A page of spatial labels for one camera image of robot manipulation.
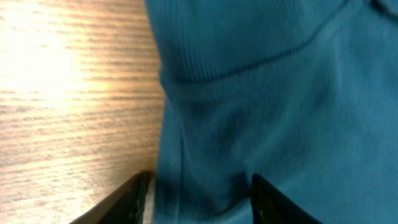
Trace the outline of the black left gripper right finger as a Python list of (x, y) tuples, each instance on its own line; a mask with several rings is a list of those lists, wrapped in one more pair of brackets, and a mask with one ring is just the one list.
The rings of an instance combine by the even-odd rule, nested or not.
[(253, 224), (320, 224), (259, 174), (251, 181)]

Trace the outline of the blue polo shirt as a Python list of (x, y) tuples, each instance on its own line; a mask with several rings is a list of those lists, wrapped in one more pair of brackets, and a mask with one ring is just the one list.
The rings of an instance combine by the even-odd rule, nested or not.
[(397, 222), (397, 2), (150, 0), (154, 223), (252, 223), (259, 174), (320, 223)]

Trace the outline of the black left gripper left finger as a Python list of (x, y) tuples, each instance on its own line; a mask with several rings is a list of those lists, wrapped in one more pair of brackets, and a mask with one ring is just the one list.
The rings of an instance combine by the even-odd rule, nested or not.
[(142, 224), (151, 179), (150, 171), (135, 174), (71, 224)]

